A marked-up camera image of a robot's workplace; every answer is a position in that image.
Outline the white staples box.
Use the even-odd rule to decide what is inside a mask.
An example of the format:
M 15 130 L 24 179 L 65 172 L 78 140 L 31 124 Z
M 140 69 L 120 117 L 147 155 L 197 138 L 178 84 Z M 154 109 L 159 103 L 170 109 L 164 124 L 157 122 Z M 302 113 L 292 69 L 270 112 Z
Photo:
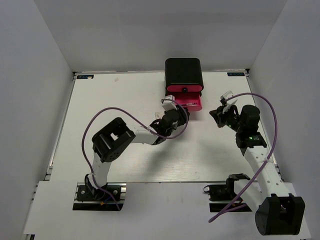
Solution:
M 162 114 L 160 112 L 155 112 L 155 118 L 160 119 L 162 117 Z

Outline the pink drawer with black knob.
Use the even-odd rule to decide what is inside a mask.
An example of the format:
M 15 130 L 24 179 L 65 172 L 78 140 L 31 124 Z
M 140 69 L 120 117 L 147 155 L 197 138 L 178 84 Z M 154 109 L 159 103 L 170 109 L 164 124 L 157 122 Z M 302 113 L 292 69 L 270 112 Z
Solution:
M 203 88 L 198 84 L 172 84 L 166 87 L 166 91 L 170 93 L 199 93 Z

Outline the red pen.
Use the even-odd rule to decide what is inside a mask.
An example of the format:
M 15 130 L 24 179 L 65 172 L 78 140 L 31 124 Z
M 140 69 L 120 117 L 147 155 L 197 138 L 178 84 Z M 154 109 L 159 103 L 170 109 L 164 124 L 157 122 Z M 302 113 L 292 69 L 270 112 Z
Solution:
M 191 106 L 197 106 L 198 104 L 197 103 L 184 103 L 184 104 L 181 104 L 181 106 L 183 107 L 191 107 Z

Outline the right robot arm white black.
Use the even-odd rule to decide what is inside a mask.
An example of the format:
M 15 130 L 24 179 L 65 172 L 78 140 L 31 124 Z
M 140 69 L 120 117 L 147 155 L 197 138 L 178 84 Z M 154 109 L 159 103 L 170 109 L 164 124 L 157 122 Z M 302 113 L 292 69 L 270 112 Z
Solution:
M 227 126 L 235 131 L 236 145 L 254 172 L 251 179 L 244 174 L 229 176 L 233 182 L 225 187 L 226 195 L 244 200 L 255 213 L 261 235 L 298 235 L 305 202 L 289 191 L 275 164 L 267 159 L 267 144 L 258 131 L 260 110 L 254 105 L 245 105 L 241 111 L 235 105 L 222 105 L 209 114 L 219 128 Z

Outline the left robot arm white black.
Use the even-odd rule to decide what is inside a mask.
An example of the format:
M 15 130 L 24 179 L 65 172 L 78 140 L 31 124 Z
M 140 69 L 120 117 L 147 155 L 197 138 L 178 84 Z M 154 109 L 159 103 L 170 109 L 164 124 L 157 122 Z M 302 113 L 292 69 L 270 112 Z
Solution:
M 166 110 L 162 118 L 154 120 L 149 127 L 129 127 L 121 117 L 116 117 L 94 134 L 91 139 L 94 153 L 91 173 L 84 178 L 90 196 L 96 200 L 105 196 L 111 163 L 130 144 L 159 145 L 169 139 L 178 127 L 186 126 L 189 116 L 188 109 L 178 105 Z

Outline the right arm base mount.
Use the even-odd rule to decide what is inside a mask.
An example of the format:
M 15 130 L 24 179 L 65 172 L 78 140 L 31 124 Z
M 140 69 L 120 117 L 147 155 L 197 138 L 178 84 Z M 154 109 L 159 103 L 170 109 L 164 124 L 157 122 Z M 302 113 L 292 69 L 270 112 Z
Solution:
M 235 196 L 235 193 L 228 193 L 225 184 L 209 184 L 203 188 L 203 193 L 209 196 L 209 210 L 211 213 L 218 213 L 222 210 Z M 247 204 L 239 198 L 228 209 L 235 209 L 232 212 L 252 212 Z

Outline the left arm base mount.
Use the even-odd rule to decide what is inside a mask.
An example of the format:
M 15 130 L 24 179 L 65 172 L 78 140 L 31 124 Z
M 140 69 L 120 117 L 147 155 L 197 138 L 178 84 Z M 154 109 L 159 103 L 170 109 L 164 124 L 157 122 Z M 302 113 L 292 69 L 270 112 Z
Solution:
M 126 187 L 127 185 L 125 183 L 109 183 L 106 186 L 106 190 L 113 195 L 120 210 L 123 208 L 125 202 Z M 72 210 L 117 212 L 118 207 L 109 194 L 98 190 L 97 196 L 93 196 L 84 183 L 78 183 Z

